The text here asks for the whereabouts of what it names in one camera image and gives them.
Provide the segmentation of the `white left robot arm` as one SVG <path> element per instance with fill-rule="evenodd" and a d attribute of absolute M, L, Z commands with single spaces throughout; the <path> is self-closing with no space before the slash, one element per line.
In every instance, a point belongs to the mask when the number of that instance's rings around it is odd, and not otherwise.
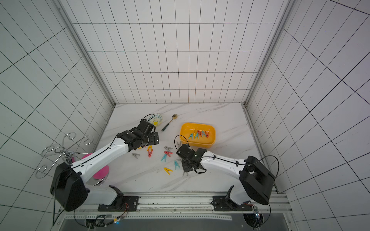
<path fill-rule="evenodd" d="M 59 164 L 50 193 L 66 212 L 74 211 L 82 205 L 109 206 L 120 195 L 120 190 L 111 186 L 102 188 L 86 185 L 86 182 L 117 158 L 139 147 L 157 144 L 159 134 L 156 127 L 143 118 L 139 125 L 117 134 L 109 144 L 88 157 L 71 164 Z"/>

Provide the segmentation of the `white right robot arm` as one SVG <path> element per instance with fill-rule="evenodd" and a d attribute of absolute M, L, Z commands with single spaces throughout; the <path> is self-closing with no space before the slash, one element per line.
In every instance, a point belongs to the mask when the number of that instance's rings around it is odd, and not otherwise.
<path fill-rule="evenodd" d="M 184 172 L 204 174 L 208 170 L 219 171 L 240 181 L 231 186 L 229 199 L 236 205 L 253 200 L 269 205 L 275 175 L 256 157 L 233 159 L 216 155 L 206 149 L 192 150 L 188 144 L 181 145 L 176 154 L 181 158 Z"/>

